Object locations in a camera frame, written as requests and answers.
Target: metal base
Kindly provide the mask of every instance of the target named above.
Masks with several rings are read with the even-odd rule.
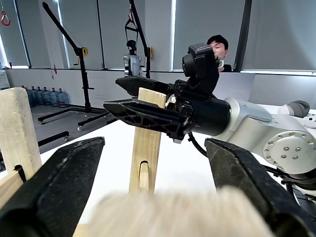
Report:
[[[52,141],[55,141],[59,138],[64,138],[64,141],[67,142],[69,140],[69,131],[63,131],[63,132],[58,133],[56,135],[53,135],[51,137],[47,137],[43,140],[40,140],[40,141],[38,141],[38,145],[40,147],[40,146],[46,145]]]
[[[92,121],[95,121],[97,119],[100,119],[102,117],[105,117],[106,115],[109,114],[109,112],[107,110],[105,110],[105,109],[90,108],[87,111],[87,109],[84,106],[71,106],[71,107],[69,107],[67,109],[64,109],[64,110],[61,110],[59,112],[39,117],[38,118],[39,124],[45,124],[44,120],[52,118],[52,117],[57,116],[57,115],[61,115],[61,114],[67,113],[67,112],[71,112],[71,111],[76,112],[76,114],[78,114],[79,112],[86,113],[84,115],[85,117],[88,117],[88,114],[97,114],[97,116],[90,117],[90,118],[88,118],[86,120],[78,122],[78,131],[82,131],[82,126],[84,126],[85,124],[87,124],[89,122],[92,122]]]

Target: yellow clamp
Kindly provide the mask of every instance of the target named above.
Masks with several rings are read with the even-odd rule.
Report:
[[[87,47],[82,47],[81,49],[82,49],[83,56],[84,57],[87,56],[88,53],[89,53],[88,48]],[[75,63],[74,65],[75,66],[80,65],[80,58],[79,57],[78,57],[78,63]]]

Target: water bottle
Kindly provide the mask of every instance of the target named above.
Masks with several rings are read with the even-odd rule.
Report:
[[[50,91],[48,91],[45,86],[44,86],[44,91],[41,93],[41,97],[43,99],[44,105],[51,105]]]
[[[53,88],[52,88],[52,91],[51,91],[50,94],[49,94],[49,97],[50,97],[51,105],[54,106],[54,107],[57,107],[57,106],[58,106],[57,94],[58,94],[58,92],[55,91],[55,88],[53,87]]]
[[[34,103],[34,99],[33,99],[33,97],[32,97],[32,91],[31,91],[31,90],[28,90],[25,86],[22,86],[22,88],[25,89],[26,92],[27,92],[30,107],[31,107],[31,108],[34,107],[36,104]]]
[[[36,102],[38,105],[43,105],[43,98],[41,96],[42,90],[40,89],[40,87],[38,86],[38,90],[35,91],[35,95],[36,95]]]
[[[31,97],[32,97],[32,100],[33,100],[33,103],[36,105],[37,104],[37,99],[36,99],[36,94],[35,94],[35,89],[34,89],[34,86],[32,86],[32,90],[31,90]]]
[[[60,108],[69,106],[69,99],[67,93],[63,92],[61,88],[59,88],[59,93],[57,94],[57,102]]]

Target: wooden stick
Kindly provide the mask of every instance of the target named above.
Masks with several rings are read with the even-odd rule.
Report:
[[[23,88],[0,91],[0,148],[9,174],[21,165],[28,180],[42,165],[28,95]]]
[[[10,172],[7,176],[0,180],[0,209],[22,186],[23,181],[18,171]]]
[[[139,88],[138,99],[156,104],[159,107],[164,108],[166,95],[156,91]],[[154,192],[160,148],[160,138],[160,132],[151,131],[139,127],[135,128],[132,167],[129,180],[130,193],[137,192],[140,189],[139,179],[141,163],[148,164],[148,190],[151,193]],[[141,177],[142,180],[144,179],[144,176],[146,176],[146,167],[144,166],[143,168]],[[144,186],[146,186],[146,178],[145,184],[142,183],[141,188],[144,189]]]

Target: black strap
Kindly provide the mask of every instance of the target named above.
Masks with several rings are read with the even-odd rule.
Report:
[[[129,23],[132,23],[132,24],[135,26],[135,28],[129,27],[129,26],[128,26]],[[129,9],[128,21],[127,21],[127,23],[125,24],[125,27],[124,27],[124,28],[125,28],[125,34],[126,34],[126,40],[127,40],[127,41],[128,41],[127,30],[134,31],[134,32],[137,33],[137,35],[136,35],[136,46],[137,46],[139,30],[138,30],[138,28],[137,28],[137,26],[136,26],[136,24],[135,24],[135,20],[134,20],[134,16],[133,16],[133,12],[132,12],[132,8],[131,8],[131,7],[130,7],[130,9]]]

